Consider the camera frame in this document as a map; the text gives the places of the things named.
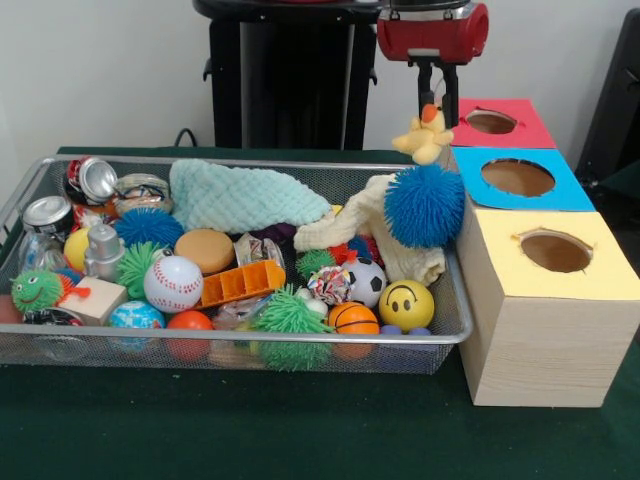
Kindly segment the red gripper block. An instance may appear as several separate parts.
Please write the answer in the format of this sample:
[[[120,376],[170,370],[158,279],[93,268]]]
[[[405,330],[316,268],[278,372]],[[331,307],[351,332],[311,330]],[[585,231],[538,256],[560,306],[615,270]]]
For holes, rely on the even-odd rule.
[[[438,59],[446,86],[442,109],[447,128],[459,121],[458,76],[455,65],[480,56],[489,30],[488,8],[476,2],[391,2],[377,19],[377,38],[392,61]],[[418,101],[434,103],[432,64],[418,62]]]

